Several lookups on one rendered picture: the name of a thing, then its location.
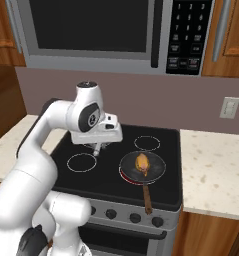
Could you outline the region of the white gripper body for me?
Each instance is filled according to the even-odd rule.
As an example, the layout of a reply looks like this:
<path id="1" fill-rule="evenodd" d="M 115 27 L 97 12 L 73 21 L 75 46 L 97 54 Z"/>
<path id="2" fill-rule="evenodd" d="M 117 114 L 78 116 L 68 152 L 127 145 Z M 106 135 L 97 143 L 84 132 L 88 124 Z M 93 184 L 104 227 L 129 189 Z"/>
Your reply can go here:
<path id="1" fill-rule="evenodd" d="M 112 124 L 105 124 L 103 127 L 97 126 L 86 133 L 71 133 L 71 140 L 74 144 L 112 143 L 120 142 L 122 139 L 121 126 Z"/>

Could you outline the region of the golden brown chicken piece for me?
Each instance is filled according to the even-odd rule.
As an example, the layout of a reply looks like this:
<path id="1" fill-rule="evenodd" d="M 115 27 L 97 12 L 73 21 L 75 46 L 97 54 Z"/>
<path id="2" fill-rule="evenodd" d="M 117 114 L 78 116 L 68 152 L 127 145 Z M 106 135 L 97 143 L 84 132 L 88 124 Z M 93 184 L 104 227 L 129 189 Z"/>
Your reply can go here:
<path id="1" fill-rule="evenodd" d="M 150 163 L 148 157 L 144 153 L 140 153 L 135 159 L 135 167 L 144 176 L 147 176 L 150 169 Z"/>

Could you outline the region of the black hob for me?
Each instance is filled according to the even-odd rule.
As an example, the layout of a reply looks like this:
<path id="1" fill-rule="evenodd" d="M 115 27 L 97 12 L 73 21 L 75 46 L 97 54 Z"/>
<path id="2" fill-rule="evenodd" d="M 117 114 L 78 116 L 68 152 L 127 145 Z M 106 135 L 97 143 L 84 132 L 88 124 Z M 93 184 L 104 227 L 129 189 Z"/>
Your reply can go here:
<path id="1" fill-rule="evenodd" d="M 103 148 L 97 157 L 93 149 L 75 145 L 65 134 L 51 157 L 58 169 L 53 189 L 85 198 L 129 205 L 144 204 L 143 189 L 119 174 L 120 160 L 128 153 L 147 149 L 165 164 L 163 176 L 149 186 L 152 207 L 176 211 L 182 203 L 180 134 L 175 129 L 124 125 L 123 140 Z"/>

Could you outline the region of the silver microwave oven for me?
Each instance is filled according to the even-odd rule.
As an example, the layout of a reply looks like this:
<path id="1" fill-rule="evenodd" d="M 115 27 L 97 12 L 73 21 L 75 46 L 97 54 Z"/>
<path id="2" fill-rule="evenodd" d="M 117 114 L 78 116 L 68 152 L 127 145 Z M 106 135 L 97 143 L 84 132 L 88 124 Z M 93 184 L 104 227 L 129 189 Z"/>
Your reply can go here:
<path id="1" fill-rule="evenodd" d="M 198 76 L 214 0 L 163 0 L 157 68 L 154 0 L 10 2 L 29 68 Z"/>

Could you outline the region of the silver oven front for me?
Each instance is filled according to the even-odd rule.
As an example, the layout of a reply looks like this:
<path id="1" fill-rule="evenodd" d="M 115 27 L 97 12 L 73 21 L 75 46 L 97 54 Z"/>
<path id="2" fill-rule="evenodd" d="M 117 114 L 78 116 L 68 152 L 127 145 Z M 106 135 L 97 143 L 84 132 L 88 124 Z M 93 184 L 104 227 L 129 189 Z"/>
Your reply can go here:
<path id="1" fill-rule="evenodd" d="M 150 215 L 147 215 L 142 206 L 97 199 L 91 199 L 90 202 L 91 206 L 96 208 L 96 213 L 90 216 L 88 223 L 151 234 L 167 231 L 165 239 L 154 240 L 80 227 L 81 238 L 90 247 L 94 256 L 172 256 L 180 209 L 177 211 L 154 209 Z M 117 212 L 114 219 L 109 219 L 105 215 L 108 209 L 114 209 Z M 141 216 L 139 223 L 130 221 L 132 213 Z M 153 217 L 161 217 L 164 221 L 163 225 L 159 228 L 155 227 L 152 224 Z"/>

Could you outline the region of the wooden base cupboard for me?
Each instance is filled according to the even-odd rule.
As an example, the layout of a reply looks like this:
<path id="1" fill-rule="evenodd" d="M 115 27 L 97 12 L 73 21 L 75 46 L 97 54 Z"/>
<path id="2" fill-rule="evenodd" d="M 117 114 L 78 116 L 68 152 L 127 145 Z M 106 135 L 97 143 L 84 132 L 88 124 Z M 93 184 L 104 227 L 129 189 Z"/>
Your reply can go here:
<path id="1" fill-rule="evenodd" d="M 239 220 L 182 211 L 172 256 L 239 256 Z"/>

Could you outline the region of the white wall switch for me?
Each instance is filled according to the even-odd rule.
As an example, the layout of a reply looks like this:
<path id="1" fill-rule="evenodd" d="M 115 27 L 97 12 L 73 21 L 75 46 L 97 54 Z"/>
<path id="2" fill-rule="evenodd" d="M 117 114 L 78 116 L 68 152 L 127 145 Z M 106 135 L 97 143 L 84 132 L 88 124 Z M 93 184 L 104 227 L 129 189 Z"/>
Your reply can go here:
<path id="1" fill-rule="evenodd" d="M 223 100 L 220 117 L 234 119 L 239 105 L 239 97 L 225 97 Z"/>

